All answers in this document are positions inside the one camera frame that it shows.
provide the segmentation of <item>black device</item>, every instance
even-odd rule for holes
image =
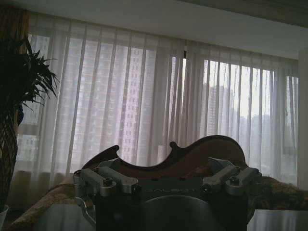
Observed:
[[[261,174],[210,158],[215,175],[137,179],[104,161],[75,172],[76,201],[96,230],[245,231],[248,194],[258,194]]]

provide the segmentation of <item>metal mount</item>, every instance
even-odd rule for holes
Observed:
[[[118,191],[133,194],[141,190],[136,178],[127,177],[110,168],[117,159],[101,162],[95,171],[87,168],[74,173],[75,201],[82,208],[84,217],[94,227],[96,219],[92,196],[99,193],[108,197]]]
[[[215,175],[203,178],[202,189],[205,193],[218,193],[222,186],[228,194],[238,196],[245,191],[250,194],[260,193],[260,180],[262,174],[258,169],[247,167],[243,171],[230,161],[209,158],[211,168]]]

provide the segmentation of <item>brand logo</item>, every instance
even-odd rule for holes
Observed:
[[[195,192],[197,189],[145,189],[145,192],[149,193],[179,193],[179,192]]]

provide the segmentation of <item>plant pot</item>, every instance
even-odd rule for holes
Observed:
[[[3,211],[0,213],[0,231],[2,229],[2,226],[4,224],[4,220],[6,217],[6,213],[8,212],[9,207],[7,205],[4,205]]]

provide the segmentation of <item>potted plant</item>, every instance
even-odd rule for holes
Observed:
[[[27,52],[19,53],[24,45]],[[23,119],[22,105],[29,107],[27,102],[43,104],[45,94],[50,91],[55,95],[57,78],[46,61],[39,57],[39,51],[32,52],[27,38],[0,42],[0,230],[16,162],[16,136]]]

